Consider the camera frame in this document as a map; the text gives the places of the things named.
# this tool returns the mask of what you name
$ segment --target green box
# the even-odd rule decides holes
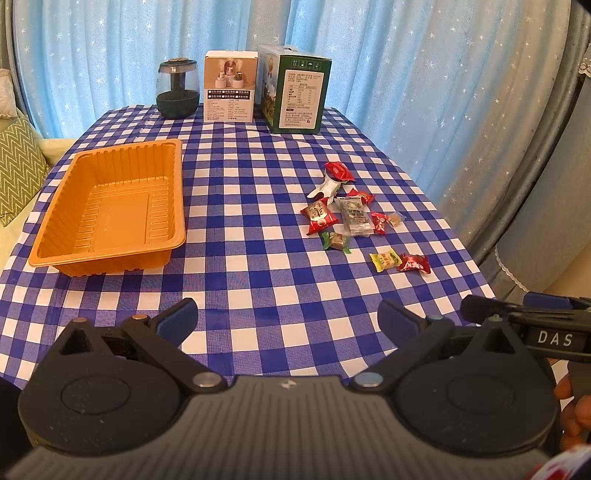
[[[332,60],[295,47],[260,45],[256,102],[274,134],[317,134]]]

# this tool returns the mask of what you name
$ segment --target red candy wrapper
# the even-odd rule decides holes
[[[328,198],[324,197],[323,199],[308,205],[301,211],[308,217],[308,220],[310,220],[308,235],[320,232],[321,230],[324,230],[325,228],[338,222],[335,214],[332,213],[326,206],[327,202]]]
[[[361,201],[364,205],[369,205],[370,202],[375,198],[375,195],[371,195],[367,192],[358,192],[355,189],[352,189],[348,194],[347,197],[361,197]]]
[[[386,222],[388,215],[379,212],[371,212],[371,219],[374,221],[374,232],[380,235],[386,235]]]
[[[529,480],[579,480],[589,478],[591,445],[577,445],[550,459]]]
[[[352,173],[340,161],[329,161],[324,166],[326,171],[338,181],[355,181]]]
[[[406,272],[407,270],[420,270],[425,273],[431,273],[429,260],[426,255],[400,255],[402,263],[398,266],[398,271]]]

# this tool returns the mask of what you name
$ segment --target pillow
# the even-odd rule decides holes
[[[10,70],[0,69],[0,118],[15,118],[17,102],[14,98],[14,87]]]
[[[0,222],[7,226],[37,194],[49,172],[25,118],[0,133]]]

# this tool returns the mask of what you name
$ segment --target cardboard box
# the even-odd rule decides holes
[[[320,131],[332,60],[289,46],[259,46],[256,102],[274,134]]]
[[[203,119],[252,122],[256,51],[210,50],[203,68]]]

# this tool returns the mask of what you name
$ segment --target white box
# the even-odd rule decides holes
[[[210,50],[203,68],[203,119],[252,122],[258,52]]]

